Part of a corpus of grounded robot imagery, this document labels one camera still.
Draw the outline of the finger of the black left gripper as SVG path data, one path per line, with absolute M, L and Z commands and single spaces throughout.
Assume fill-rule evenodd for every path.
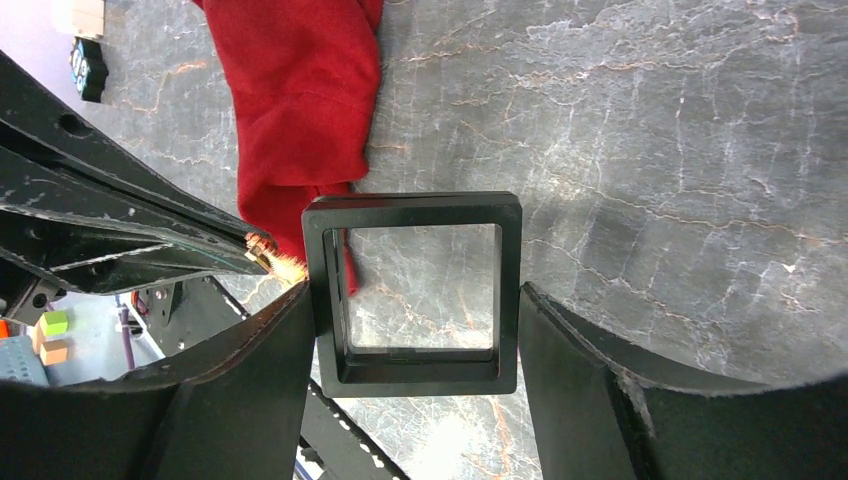
M 246 223 L 185 193 L 1 59 L 1 279 L 91 294 L 258 275 Z

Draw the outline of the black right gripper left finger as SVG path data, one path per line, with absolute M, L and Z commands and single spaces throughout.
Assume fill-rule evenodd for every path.
M 158 362 L 114 381 L 69 387 L 3 382 L 2 477 L 145 479 L 142 468 L 177 386 Z

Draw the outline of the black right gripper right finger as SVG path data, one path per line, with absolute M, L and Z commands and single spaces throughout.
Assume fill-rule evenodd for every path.
M 547 479 L 843 479 L 847 377 L 776 386 L 635 345 L 522 286 L 519 350 Z

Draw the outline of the black square display box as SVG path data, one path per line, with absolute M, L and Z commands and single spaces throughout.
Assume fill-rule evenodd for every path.
M 312 203 L 303 230 L 324 393 L 514 392 L 522 217 L 509 192 Z

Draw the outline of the orange flower brooch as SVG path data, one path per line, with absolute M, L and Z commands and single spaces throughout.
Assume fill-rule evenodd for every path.
M 249 232 L 245 235 L 245 243 L 245 256 L 283 284 L 292 286 L 308 279 L 306 263 L 283 254 L 270 238 Z

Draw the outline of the red garment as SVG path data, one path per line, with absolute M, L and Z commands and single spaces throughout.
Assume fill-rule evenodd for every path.
M 237 204 L 281 252 L 305 262 L 301 215 L 345 195 L 381 80 L 379 1 L 205 0 L 237 127 Z

